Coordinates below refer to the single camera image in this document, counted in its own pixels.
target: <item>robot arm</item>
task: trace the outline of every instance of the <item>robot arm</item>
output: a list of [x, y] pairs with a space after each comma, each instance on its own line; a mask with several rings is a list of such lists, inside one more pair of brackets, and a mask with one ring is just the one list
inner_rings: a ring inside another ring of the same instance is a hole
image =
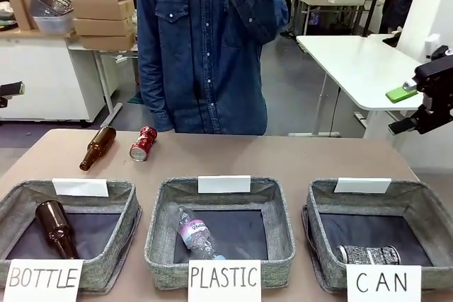
[[423, 104], [410, 117], [389, 125], [394, 134], [418, 131], [426, 134], [453, 121], [453, 51], [439, 48], [432, 61], [415, 69], [415, 76], [404, 83], [404, 90], [423, 93]]

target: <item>black stand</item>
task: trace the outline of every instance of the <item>black stand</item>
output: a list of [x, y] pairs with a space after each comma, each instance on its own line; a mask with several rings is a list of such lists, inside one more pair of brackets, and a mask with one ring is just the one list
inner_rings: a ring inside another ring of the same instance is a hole
[[369, 8], [369, 12], [368, 12], [367, 23], [365, 24], [365, 27], [363, 29], [362, 37], [368, 36], [368, 30], [369, 30], [369, 26], [371, 25], [371, 19], [372, 19], [373, 13], [374, 13], [374, 9], [376, 8], [376, 3], [377, 3], [377, 0], [373, 0], [371, 2], [371, 7]]

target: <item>bottle neck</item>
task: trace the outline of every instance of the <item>bottle neck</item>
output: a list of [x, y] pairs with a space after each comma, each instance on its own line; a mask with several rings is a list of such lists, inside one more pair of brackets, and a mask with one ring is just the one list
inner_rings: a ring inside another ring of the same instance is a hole
[[98, 157], [100, 156], [101, 151], [99, 149], [95, 149], [93, 147], [90, 147], [88, 151], [86, 152], [85, 158], [80, 163], [80, 170], [82, 171], [88, 171], [91, 166], [96, 162]]

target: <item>white label card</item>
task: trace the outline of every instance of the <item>white label card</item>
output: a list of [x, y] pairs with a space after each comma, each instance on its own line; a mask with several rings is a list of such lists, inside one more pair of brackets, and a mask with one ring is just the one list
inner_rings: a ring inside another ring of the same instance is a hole
[[348, 302], [420, 302], [422, 267], [346, 265]]
[[12, 260], [4, 302], [75, 302], [83, 260]]
[[250, 192], [251, 176], [198, 176], [199, 194]]
[[52, 183], [61, 196], [108, 197], [107, 180], [53, 178]]
[[261, 261], [189, 261], [188, 286], [188, 302], [261, 302]]
[[391, 178], [338, 178], [335, 193], [385, 194]]

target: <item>white cabinet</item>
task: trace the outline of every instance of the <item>white cabinet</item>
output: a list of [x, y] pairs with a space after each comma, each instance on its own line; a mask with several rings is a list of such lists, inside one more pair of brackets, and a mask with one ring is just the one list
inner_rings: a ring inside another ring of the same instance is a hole
[[62, 38], [0, 39], [0, 67], [0, 83], [25, 84], [0, 120], [93, 121], [104, 106], [91, 52], [70, 52]]

